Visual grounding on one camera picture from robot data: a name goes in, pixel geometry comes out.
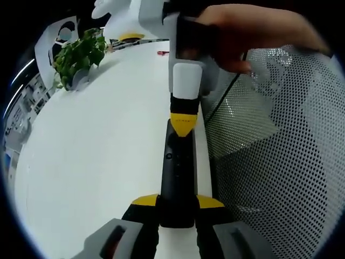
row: black cable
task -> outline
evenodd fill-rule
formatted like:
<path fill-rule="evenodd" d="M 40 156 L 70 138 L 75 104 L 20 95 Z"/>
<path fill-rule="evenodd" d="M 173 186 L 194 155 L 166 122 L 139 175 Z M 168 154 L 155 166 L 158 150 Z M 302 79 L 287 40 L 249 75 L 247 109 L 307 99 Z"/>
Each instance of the black cable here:
<path fill-rule="evenodd" d="M 242 58 L 242 61 L 245 61 L 246 58 L 247 58 L 247 54 L 248 52 L 246 51 L 244 54 L 243 54 L 243 58 Z M 236 83 L 237 79 L 239 78 L 241 74 L 240 73 L 237 73 L 236 76 L 233 78 L 233 80 L 230 82 L 229 86 L 227 87 L 227 89 L 225 90 L 223 96 L 221 97 L 220 101 L 218 102 L 216 108 L 213 109 L 211 115 L 209 116 L 209 118 L 207 119 L 207 121 L 205 122 L 205 126 L 209 123 L 209 121 L 213 118 L 213 116 L 215 115 L 216 111 L 219 109 L 220 105 L 222 104 L 222 102 L 224 101 L 227 93 L 230 91 L 230 89 L 232 88 L 232 86 Z"/>

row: green leaves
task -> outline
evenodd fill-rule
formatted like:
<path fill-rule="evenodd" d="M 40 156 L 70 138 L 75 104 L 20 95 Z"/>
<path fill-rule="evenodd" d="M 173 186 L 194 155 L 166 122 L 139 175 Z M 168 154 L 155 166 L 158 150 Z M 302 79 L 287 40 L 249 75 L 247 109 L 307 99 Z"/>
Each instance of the green leaves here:
<path fill-rule="evenodd" d="M 95 49 L 90 53 L 89 58 L 92 64 L 99 66 L 99 63 L 101 63 L 102 59 L 104 58 L 104 52 Z"/>
<path fill-rule="evenodd" d="M 89 70 L 93 64 L 99 66 L 106 48 L 104 37 L 98 37 L 100 32 L 97 28 L 85 31 L 82 39 L 67 44 L 55 57 L 54 68 L 60 74 L 64 87 L 72 83 L 78 70 Z"/>

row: perforated mesh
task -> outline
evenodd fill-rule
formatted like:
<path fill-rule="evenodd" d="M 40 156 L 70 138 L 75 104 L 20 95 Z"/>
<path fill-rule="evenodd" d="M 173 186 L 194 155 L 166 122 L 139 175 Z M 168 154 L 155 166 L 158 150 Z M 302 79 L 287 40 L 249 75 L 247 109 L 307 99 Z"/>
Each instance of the perforated mesh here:
<path fill-rule="evenodd" d="M 311 258 L 345 207 L 345 82 L 327 57 L 289 46 L 248 60 L 254 72 L 206 125 L 218 198 L 278 258 Z M 203 98 L 205 120 L 233 77 Z"/>

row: white desk surface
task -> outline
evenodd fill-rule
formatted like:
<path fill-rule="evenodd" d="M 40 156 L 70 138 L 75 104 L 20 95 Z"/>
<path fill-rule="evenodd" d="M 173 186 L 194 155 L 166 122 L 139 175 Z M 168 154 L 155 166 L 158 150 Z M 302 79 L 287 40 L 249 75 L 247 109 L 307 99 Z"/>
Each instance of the white desk surface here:
<path fill-rule="evenodd" d="M 106 55 L 82 91 L 59 90 L 19 157 L 15 203 L 47 258 L 68 259 L 139 196 L 159 193 L 170 95 L 168 42 Z M 201 111 L 195 128 L 198 193 L 211 196 Z M 199 258 L 195 229 L 160 228 L 156 258 Z"/>

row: red object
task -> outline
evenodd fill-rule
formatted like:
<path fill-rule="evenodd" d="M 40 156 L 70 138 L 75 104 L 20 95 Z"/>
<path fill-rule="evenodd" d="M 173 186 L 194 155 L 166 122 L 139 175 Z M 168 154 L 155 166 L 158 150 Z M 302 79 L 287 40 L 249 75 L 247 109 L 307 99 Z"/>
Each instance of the red object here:
<path fill-rule="evenodd" d="M 169 54 L 169 51 L 157 51 L 157 54 L 160 56 L 164 56 L 165 54 Z"/>

